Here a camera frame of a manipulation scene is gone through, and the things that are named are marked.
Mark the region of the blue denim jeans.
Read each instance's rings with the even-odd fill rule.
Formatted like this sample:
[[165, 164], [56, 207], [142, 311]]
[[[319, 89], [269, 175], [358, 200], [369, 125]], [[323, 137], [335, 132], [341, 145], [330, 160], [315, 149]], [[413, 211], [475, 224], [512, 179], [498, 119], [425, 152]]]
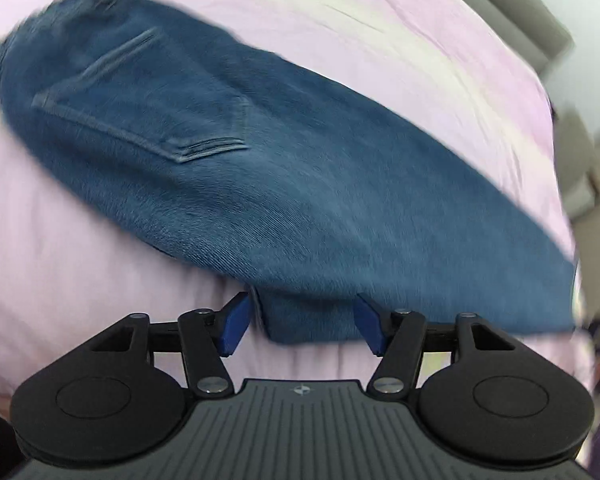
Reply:
[[151, 0], [57, 0], [0, 42], [0, 107], [63, 185], [251, 286], [279, 344], [363, 338], [358, 295], [513, 335], [571, 330], [574, 265], [388, 108]]

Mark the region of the pink bed sheet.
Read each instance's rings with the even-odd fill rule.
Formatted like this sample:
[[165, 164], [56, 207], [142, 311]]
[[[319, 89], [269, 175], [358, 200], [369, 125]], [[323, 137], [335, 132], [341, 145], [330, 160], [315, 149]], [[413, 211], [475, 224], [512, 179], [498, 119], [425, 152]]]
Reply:
[[[0, 0], [0, 40], [53, 0]], [[162, 0], [390, 108], [457, 152], [574, 254], [539, 77], [462, 0]], [[218, 308], [235, 282], [85, 208], [0, 115], [0, 413], [25, 379], [131, 312]]]

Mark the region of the grey bedside chair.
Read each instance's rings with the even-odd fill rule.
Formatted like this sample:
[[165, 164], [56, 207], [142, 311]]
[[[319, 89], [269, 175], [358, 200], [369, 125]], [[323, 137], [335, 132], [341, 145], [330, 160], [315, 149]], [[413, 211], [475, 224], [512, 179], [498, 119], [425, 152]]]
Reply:
[[600, 195], [592, 170], [595, 148], [573, 108], [553, 116], [554, 165], [562, 206], [570, 219], [591, 210]]

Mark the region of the grey upholstered headboard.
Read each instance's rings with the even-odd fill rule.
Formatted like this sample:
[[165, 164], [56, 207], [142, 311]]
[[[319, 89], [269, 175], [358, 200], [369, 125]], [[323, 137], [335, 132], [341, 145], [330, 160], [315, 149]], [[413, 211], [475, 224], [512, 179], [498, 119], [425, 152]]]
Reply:
[[573, 44], [568, 29], [542, 0], [489, 0], [515, 24], [549, 61], [559, 58]]

